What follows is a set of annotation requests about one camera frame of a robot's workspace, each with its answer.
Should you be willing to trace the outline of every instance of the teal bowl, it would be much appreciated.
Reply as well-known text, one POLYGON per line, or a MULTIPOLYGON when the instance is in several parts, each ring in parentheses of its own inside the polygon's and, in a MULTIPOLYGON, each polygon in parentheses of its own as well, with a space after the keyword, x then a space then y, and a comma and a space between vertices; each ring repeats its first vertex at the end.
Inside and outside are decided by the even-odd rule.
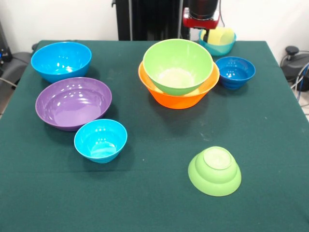
POLYGON ((213 69, 209 52, 201 45, 183 39, 155 43, 146 51, 143 64, 154 85, 175 96, 197 89, 213 69))
POLYGON ((127 140, 125 127, 117 121, 98 119, 83 125, 74 137, 76 150, 96 163, 107 163, 118 156, 127 140))
POLYGON ((198 43, 204 48, 206 48, 212 56, 217 56, 217 57, 228 54, 232 50, 234 43, 236 41, 236 34, 234 34, 234 40, 232 43, 225 44, 225 45, 214 45, 214 44, 210 44, 210 43, 203 41, 203 39, 201 38, 201 35, 202 35, 202 30, 198 34, 198 43))

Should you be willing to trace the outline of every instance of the plastic bowl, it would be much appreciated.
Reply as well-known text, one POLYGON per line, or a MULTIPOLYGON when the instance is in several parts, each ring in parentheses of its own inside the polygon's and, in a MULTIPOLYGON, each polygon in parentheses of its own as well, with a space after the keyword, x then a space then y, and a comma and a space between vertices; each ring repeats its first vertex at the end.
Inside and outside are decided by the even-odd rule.
POLYGON ((81 43, 59 42, 47 45, 31 58, 32 67, 48 82, 85 76, 92 53, 81 43))
POLYGON ((152 45, 143 58, 153 83, 169 95, 184 95, 197 89, 210 76, 213 60, 199 44, 169 39, 152 45))
POLYGON ((51 84, 35 102, 38 116, 64 131, 77 131, 82 125, 103 116, 112 102, 110 89, 101 81, 75 77, 51 84))
POLYGON ((99 119, 82 126, 74 137, 76 150, 96 163, 112 161, 126 144, 125 127, 110 119, 99 119))
POLYGON ((217 84, 219 69, 216 64, 213 64, 213 71, 209 78, 198 89, 182 96, 168 95, 159 90, 148 77, 143 62, 139 66, 139 77, 159 104, 170 109, 186 109, 197 104, 217 84))
POLYGON ((220 83, 227 89, 238 89, 255 75, 255 66, 240 57, 223 57, 216 64, 220 70, 220 83))
POLYGON ((198 190, 216 197, 235 192, 241 183, 241 172, 234 157, 218 146, 197 154, 189 164, 188 174, 198 190))
POLYGON ((204 32, 201 30, 198 34, 198 43, 206 48, 212 56, 224 56, 232 50, 234 43, 236 41, 236 34, 234 35, 234 40, 232 43, 226 45, 214 45, 203 41, 204 32))

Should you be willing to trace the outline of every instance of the stacked bowls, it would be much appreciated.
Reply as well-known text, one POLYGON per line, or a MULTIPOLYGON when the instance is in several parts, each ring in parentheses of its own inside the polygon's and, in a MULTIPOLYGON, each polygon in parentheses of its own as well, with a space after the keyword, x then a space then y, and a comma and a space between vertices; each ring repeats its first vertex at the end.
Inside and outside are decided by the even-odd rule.
POLYGON ((146 51, 139 77, 161 105, 185 109, 216 85, 219 71, 204 47, 193 41, 169 39, 146 51))

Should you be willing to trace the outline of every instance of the light green bowl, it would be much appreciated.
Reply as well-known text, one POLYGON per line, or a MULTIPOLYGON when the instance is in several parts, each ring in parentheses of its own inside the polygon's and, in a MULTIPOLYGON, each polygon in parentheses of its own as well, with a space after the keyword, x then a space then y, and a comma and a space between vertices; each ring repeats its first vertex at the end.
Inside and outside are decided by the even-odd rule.
POLYGON ((241 183, 240 169, 234 157, 218 146, 197 154, 189 164, 188 173, 198 190, 216 197, 235 192, 241 183))
POLYGON ((212 73, 213 60, 201 45, 169 39, 152 45, 143 58, 152 82, 169 95, 184 95, 197 89, 212 73))

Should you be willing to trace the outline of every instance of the small blue bowl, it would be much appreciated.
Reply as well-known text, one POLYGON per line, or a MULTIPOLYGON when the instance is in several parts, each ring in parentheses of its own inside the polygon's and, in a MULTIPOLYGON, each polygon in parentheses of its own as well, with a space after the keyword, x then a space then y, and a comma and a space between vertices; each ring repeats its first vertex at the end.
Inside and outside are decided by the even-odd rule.
POLYGON ((76 150, 96 163, 112 161, 125 146, 125 127, 110 119, 98 119, 83 125, 74 137, 76 150))
POLYGON ((212 56, 220 57, 220 56, 226 55, 232 50, 232 47, 234 46, 234 43, 236 41, 236 34, 234 34, 234 40, 232 43, 225 44, 225 45, 214 45, 214 44, 210 44, 210 43, 203 41, 201 39, 201 34, 202 34, 202 30, 198 34, 198 43, 202 45, 204 48, 206 48, 207 51, 209 51, 209 53, 212 56))
POLYGON ((36 51, 32 67, 48 82, 54 83, 71 77, 85 76, 92 53, 81 43, 59 42, 36 51))
POLYGON ((255 66, 240 57, 223 57, 216 65, 220 70, 220 82, 227 89, 238 89, 255 75, 255 66))

